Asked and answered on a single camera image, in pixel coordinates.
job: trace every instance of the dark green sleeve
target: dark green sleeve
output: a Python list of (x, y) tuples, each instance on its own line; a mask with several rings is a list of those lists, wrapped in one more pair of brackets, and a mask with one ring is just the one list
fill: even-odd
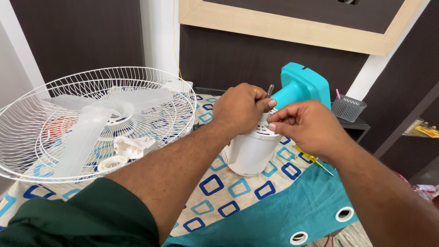
[(98, 178), (67, 202), (25, 202), (0, 246), (160, 246), (148, 208), (118, 183)]

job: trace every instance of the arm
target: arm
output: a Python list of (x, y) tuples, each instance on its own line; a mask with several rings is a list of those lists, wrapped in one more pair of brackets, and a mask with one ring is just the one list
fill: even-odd
[(248, 84), (229, 88), (215, 103), (210, 123), (106, 176), (145, 203), (157, 225), (160, 244), (223, 147), (236, 135), (250, 132), (262, 112), (276, 105), (274, 99), (263, 99), (265, 95), (263, 89)]
[(269, 129), (337, 169), (374, 246), (439, 243), (439, 211), (358, 146), (319, 101), (287, 105), (268, 121)]

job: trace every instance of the forearm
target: forearm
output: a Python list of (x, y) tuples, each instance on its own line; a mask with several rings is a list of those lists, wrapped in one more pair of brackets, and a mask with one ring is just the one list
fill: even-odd
[(357, 144), (343, 149), (330, 161), (373, 245), (436, 245), (439, 211)]
[(232, 138), (221, 124), (211, 122), (106, 178), (145, 203), (162, 244), (203, 174)]

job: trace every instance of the yellow wire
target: yellow wire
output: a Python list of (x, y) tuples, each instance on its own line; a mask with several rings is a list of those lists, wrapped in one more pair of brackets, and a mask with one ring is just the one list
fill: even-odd
[(177, 54), (175, 53), (174, 12), (175, 12), (175, 0), (174, 0), (173, 8), (172, 8), (172, 35), (173, 35), (173, 37), (172, 37), (172, 47), (174, 48), (174, 57), (175, 57), (175, 62), (177, 63), (178, 73), (180, 73), (180, 78), (183, 79), (183, 77), (181, 76), (180, 65), (178, 64), (178, 60), (177, 60)]

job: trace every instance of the white wire fan grill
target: white wire fan grill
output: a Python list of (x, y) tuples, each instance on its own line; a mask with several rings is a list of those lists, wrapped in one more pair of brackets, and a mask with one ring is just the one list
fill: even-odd
[[(77, 122), (80, 111), (71, 111), (43, 99), (62, 94), (107, 100), (112, 92), (170, 89), (173, 100), (126, 118), (112, 116), (81, 173), (52, 178), (57, 162)], [(0, 112), (0, 176), (36, 183), (79, 183), (102, 177), (98, 164), (117, 154), (118, 136), (156, 139), (159, 149), (187, 135), (194, 124), (196, 99), (188, 83), (170, 73), (143, 67), (91, 70), (49, 82), (23, 95)]]

